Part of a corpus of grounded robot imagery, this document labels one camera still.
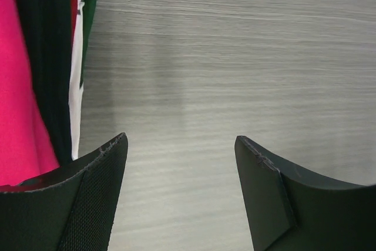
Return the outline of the red t shirt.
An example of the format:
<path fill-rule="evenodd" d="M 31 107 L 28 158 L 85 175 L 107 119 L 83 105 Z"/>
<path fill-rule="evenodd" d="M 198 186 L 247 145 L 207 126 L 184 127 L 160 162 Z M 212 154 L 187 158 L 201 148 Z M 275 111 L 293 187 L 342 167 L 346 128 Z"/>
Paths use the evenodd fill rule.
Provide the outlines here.
<path fill-rule="evenodd" d="M 71 14 L 71 46 L 73 46 L 76 16 L 77 16 L 78 0 L 70 0 L 70 14 Z"/>

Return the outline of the pink t shirt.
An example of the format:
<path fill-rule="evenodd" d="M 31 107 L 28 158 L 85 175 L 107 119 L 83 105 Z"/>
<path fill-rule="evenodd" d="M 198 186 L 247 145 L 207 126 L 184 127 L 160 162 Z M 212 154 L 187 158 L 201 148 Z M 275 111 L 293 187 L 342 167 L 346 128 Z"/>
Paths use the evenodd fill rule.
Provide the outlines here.
<path fill-rule="evenodd" d="M 1 0 L 1 185 L 58 167 L 32 87 L 15 0 Z"/>

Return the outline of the white t shirt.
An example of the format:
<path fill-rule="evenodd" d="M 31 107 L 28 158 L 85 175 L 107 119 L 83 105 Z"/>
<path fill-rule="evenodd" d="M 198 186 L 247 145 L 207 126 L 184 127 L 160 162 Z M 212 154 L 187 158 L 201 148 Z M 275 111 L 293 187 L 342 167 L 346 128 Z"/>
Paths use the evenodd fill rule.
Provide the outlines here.
<path fill-rule="evenodd" d="M 80 85 L 83 58 L 83 7 L 84 0 L 78 0 L 76 22 L 73 36 L 71 72 L 69 82 L 70 132 L 72 140 L 72 159 L 79 153 L 80 121 L 82 110 L 83 88 Z"/>

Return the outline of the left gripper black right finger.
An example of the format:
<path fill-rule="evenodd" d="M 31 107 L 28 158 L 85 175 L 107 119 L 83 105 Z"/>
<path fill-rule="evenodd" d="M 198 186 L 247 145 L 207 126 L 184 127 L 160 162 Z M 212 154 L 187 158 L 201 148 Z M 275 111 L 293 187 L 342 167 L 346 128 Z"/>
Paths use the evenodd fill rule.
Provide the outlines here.
<path fill-rule="evenodd" d="M 234 151 L 254 250 L 375 249 L 375 186 L 313 172 L 246 136 Z"/>

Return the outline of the black t shirt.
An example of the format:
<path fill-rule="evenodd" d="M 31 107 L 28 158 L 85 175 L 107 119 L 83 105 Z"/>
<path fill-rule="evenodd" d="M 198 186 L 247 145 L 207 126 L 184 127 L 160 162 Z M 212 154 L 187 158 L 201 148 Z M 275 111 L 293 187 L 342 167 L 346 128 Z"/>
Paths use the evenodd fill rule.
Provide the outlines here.
<path fill-rule="evenodd" d="M 56 158 L 72 161 L 69 81 L 71 0 L 16 0 L 32 70 L 33 90 Z"/>

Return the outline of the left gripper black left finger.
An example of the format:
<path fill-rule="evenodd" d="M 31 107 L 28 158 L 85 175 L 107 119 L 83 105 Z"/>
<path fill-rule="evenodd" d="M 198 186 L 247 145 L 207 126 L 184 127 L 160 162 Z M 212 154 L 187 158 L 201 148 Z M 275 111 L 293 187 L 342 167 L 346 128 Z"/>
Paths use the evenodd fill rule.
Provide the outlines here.
<path fill-rule="evenodd" d="M 1 250 L 107 250 L 127 152 L 120 133 L 68 165 L 1 186 Z"/>

